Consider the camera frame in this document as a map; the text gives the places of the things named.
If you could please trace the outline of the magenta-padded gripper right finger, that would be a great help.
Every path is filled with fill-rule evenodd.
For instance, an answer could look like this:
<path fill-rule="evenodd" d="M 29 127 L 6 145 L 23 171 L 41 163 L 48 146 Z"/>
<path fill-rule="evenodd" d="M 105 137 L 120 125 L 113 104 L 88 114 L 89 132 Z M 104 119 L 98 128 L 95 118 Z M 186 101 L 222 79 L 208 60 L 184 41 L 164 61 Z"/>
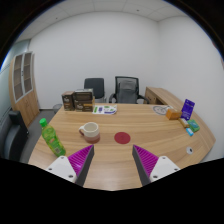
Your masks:
<path fill-rule="evenodd" d="M 158 157 L 137 145 L 133 146 L 132 155 L 143 186 L 180 170 L 167 156 Z"/>

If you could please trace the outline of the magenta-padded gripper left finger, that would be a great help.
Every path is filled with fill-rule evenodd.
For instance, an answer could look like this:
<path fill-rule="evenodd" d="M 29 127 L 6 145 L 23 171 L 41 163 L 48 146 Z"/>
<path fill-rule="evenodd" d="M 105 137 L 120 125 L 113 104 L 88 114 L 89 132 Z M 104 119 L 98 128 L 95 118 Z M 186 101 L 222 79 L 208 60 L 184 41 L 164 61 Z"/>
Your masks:
<path fill-rule="evenodd" d="M 68 157 L 58 157 L 46 170 L 78 186 L 83 186 L 93 156 L 94 146 L 89 145 Z"/>

